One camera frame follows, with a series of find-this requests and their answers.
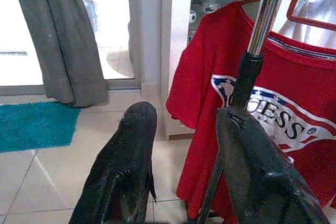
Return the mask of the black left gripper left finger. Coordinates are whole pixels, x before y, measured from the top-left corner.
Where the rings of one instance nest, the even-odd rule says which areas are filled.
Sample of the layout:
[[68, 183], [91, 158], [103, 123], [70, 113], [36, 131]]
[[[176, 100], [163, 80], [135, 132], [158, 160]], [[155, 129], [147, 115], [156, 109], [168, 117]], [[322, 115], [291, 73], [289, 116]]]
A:
[[145, 223], [148, 197], [156, 198], [152, 151], [155, 107], [131, 105], [97, 155], [70, 223]]

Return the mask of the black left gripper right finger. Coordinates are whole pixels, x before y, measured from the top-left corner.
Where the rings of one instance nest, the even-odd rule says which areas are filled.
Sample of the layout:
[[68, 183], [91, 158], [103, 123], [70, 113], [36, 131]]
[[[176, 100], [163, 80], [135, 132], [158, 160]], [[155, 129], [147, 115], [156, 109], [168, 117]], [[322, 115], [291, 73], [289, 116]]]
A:
[[219, 153], [239, 223], [328, 223], [321, 206], [288, 156], [246, 111], [216, 114]]

